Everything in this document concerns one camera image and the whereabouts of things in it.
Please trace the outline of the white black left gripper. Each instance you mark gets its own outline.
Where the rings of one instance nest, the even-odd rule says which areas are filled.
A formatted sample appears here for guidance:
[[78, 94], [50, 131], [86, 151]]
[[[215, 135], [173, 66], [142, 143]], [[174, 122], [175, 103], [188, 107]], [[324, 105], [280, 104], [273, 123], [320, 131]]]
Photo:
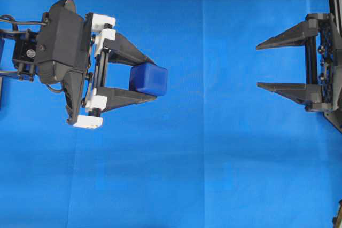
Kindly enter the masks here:
[[105, 87], [108, 63], [136, 66], [155, 63], [113, 28], [116, 19], [88, 13], [81, 41], [80, 68], [65, 75], [67, 123], [86, 129], [103, 124], [102, 112], [156, 100], [156, 96]]

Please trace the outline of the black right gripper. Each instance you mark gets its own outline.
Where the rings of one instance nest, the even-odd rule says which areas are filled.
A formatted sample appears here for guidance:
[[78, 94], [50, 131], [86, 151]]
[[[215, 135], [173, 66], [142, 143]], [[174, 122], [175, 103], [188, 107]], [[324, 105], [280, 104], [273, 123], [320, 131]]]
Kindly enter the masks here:
[[319, 34], [321, 71], [318, 84], [265, 83], [257, 86], [277, 93], [297, 104], [308, 105], [309, 111], [332, 112], [341, 110], [341, 34], [332, 14], [309, 14], [303, 21], [275, 37], [257, 45], [257, 50], [304, 46], [306, 41]]

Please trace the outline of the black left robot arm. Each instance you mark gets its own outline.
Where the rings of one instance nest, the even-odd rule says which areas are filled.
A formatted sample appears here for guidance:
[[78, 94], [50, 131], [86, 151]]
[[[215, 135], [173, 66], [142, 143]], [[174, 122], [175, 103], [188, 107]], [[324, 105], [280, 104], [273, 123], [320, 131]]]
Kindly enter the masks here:
[[85, 18], [65, 9], [44, 13], [40, 31], [20, 31], [20, 22], [1, 17], [13, 25], [2, 30], [1, 40], [14, 40], [13, 71], [1, 76], [33, 81], [38, 76], [48, 88], [61, 84], [66, 97], [67, 123], [95, 129], [102, 125], [101, 114], [116, 108], [156, 99], [155, 93], [105, 86], [110, 63], [132, 67], [152, 64], [129, 40], [114, 29], [115, 18], [88, 13]]

